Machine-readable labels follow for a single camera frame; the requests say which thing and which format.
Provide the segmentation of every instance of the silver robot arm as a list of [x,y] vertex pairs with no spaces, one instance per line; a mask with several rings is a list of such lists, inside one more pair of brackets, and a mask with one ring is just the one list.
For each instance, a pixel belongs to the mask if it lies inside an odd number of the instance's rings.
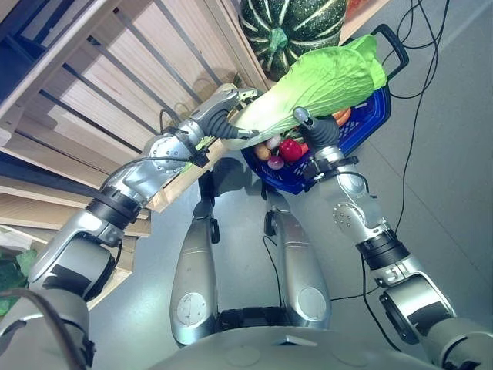
[[315,152],[305,177],[319,183],[322,196],[333,206],[334,223],[353,240],[377,284],[386,288],[380,301],[401,339],[412,345],[420,342],[431,362],[442,368],[492,369],[493,334],[459,318],[398,240],[368,193],[366,179],[357,172],[357,158],[345,158],[338,148],[335,121],[314,119],[303,108],[293,114]]
[[[203,137],[255,136],[257,132],[232,127],[227,115],[257,93],[222,85],[189,119],[152,138],[139,159],[110,175],[100,195],[75,214],[39,255],[29,275],[29,290],[58,312],[78,349],[79,363],[86,364],[78,368],[92,365],[86,302],[101,292],[116,266],[103,245],[121,245],[126,227],[186,162],[201,167],[208,162],[206,153],[196,150]],[[25,298],[12,307],[0,322],[0,368],[66,368],[59,344],[44,320]]]

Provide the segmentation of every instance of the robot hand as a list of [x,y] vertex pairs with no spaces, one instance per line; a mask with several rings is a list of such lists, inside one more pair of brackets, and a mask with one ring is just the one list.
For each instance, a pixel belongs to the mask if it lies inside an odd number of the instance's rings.
[[241,101],[258,96],[256,89],[236,89],[232,84],[222,85],[190,116],[206,136],[215,136],[220,139],[249,139],[258,135],[254,129],[238,129],[227,121],[230,111]]

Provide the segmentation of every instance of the floor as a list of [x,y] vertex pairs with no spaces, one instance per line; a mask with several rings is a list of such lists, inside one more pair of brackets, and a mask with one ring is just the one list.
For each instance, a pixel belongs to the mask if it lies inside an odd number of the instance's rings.
[[[365,26],[367,31],[380,22],[395,28],[404,12],[402,3],[391,2]],[[434,25],[441,17],[442,5],[438,3],[429,5]],[[465,5],[458,2],[451,3],[440,65],[419,116],[398,234],[459,315],[491,328],[492,9],[491,1],[474,2],[473,12],[465,12],[461,8]],[[425,37],[418,35],[416,44]],[[391,83],[392,90],[407,94],[418,89],[413,82],[422,83],[429,58],[429,54],[413,54],[411,65]],[[378,194],[384,214],[395,225],[417,101],[392,103],[391,118],[354,154],[360,158],[359,170],[368,178],[371,193]],[[218,179],[222,195],[214,209],[221,228],[221,242],[213,247],[220,310],[274,305],[275,275],[261,239],[265,203],[260,197],[260,183],[238,153],[231,153],[219,166],[221,173],[228,173],[223,180]],[[153,234],[139,240],[134,274],[92,310],[91,337],[98,350],[94,369],[140,370],[178,349],[169,329],[170,289],[198,198],[194,184],[162,214],[153,215]],[[286,198],[310,235],[331,297],[359,294],[358,253],[333,227],[331,205],[320,202],[316,188],[298,196],[286,194]],[[378,295],[371,294],[369,301],[387,333],[405,352],[424,358],[418,345],[405,345],[398,339],[377,301]],[[360,298],[333,303],[331,328],[387,345]]]

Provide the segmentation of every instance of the green striped pumpkin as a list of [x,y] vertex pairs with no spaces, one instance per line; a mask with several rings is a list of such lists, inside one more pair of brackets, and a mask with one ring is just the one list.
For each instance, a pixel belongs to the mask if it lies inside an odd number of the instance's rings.
[[240,24],[273,81],[310,50],[339,43],[346,0],[242,0]]

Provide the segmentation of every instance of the lettuce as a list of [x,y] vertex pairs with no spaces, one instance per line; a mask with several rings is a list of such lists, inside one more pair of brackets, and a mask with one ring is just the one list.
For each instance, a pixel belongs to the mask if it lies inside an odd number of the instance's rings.
[[224,144],[238,150],[296,126],[292,112],[297,106],[313,116],[326,116],[361,103],[387,83],[376,52],[377,40],[366,35],[345,46],[303,54],[272,89],[233,118],[234,126],[259,130],[260,135]]

